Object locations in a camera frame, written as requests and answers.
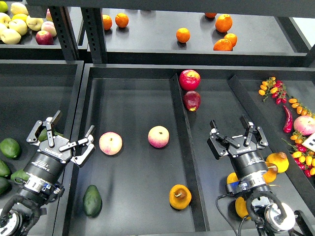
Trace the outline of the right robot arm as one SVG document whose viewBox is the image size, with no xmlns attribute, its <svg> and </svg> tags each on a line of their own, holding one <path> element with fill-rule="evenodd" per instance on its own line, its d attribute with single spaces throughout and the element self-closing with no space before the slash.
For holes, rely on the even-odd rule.
<svg viewBox="0 0 315 236">
<path fill-rule="evenodd" d="M 293 211 L 281 202 L 263 177 L 267 164 L 258 152 L 268 146 L 263 129 L 246 116 L 242 116 L 241 121 L 245 133 L 233 137 L 221 134 L 215 121 L 210 121 L 207 143 L 216 159 L 229 157 L 237 177 L 225 186 L 225 196 L 243 197 L 247 213 L 242 220 L 253 221 L 260 236 L 281 232 L 288 232 L 290 236 L 313 236 L 315 231 L 303 212 Z"/>
</svg>

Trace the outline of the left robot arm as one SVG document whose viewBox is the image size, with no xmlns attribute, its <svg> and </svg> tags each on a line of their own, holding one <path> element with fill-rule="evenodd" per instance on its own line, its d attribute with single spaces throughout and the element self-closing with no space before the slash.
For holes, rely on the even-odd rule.
<svg viewBox="0 0 315 236">
<path fill-rule="evenodd" d="M 69 162 L 82 167 L 91 156 L 94 125 L 84 138 L 71 142 L 54 133 L 61 111 L 46 120 L 38 120 L 26 141 L 38 149 L 23 169 L 28 180 L 20 177 L 15 182 L 21 187 L 0 210 L 2 236 L 26 236 L 31 228 L 47 213 L 45 205 L 56 201 L 64 193 L 59 178 Z"/>
</svg>

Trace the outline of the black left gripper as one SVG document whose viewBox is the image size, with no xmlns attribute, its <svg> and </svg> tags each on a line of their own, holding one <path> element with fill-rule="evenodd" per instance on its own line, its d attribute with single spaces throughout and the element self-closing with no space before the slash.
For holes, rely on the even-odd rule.
<svg viewBox="0 0 315 236">
<path fill-rule="evenodd" d="M 46 120 L 38 120 L 30 131 L 26 141 L 39 146 L 37 152 L 32 156 L 24 171 L 46 181 L 57 181 L 69 161 L 79 167 L 83 167 L 95 149 L 93 132 L 95 126 L 91 125 L 84 138 L 68 142 L 66 138 L 57 136 L 55 138 L 54 127 L 62 117 L 61 110 L 57 110 L 53 117 Z M 41 133 L 46 132 L 46 140 L 40 140 Z M 76 147 L 86 146 L 86 150 L 79 156 L 73 154 Z"/>
</svg>

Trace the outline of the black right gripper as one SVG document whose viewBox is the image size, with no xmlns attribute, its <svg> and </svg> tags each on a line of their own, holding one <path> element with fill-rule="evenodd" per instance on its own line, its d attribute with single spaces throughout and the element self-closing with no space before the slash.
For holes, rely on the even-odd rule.
<svg viewBox="0 0 315 236">
<path fill-rule="evenodd" d="M 268 141 L 262 127 L 256 126 L 248 115 L 242 114 L 240 121 L 246 129 L 244 136 L 230 138 L 221 134 L 216 122 L 211 120 L 207 143 L 217 160 L 224 156 L 230 158 L 239 180 L 262 177 L 268 171 L 268 167 L 258 151 L 267 147 Z"/>
</svg>

